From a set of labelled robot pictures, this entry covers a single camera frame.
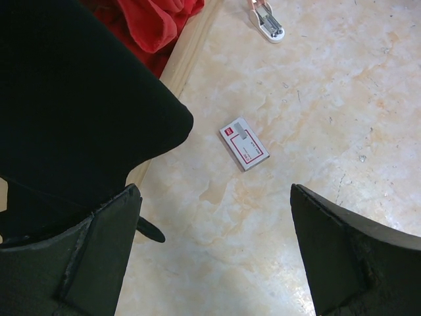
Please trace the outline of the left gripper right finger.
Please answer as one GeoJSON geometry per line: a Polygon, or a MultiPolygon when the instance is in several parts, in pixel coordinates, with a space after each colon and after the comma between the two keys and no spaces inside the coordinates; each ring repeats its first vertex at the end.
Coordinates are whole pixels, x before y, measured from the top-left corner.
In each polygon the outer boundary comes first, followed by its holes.
{"type": "Polygon", "coordinates": [[[420,237],[294,184],[290,205],[317,315],[419,315],[420,237]]]}

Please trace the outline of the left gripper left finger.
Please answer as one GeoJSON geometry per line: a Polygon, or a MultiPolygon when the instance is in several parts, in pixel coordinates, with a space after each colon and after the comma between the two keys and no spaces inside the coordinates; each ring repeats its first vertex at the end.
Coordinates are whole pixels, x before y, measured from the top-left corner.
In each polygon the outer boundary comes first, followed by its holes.
{"type": "Polygon", "coordinates": [[[1,213],[2,315],[114,315],[141,208],[130,184],[96,209],[37,230],[1,213]]]}

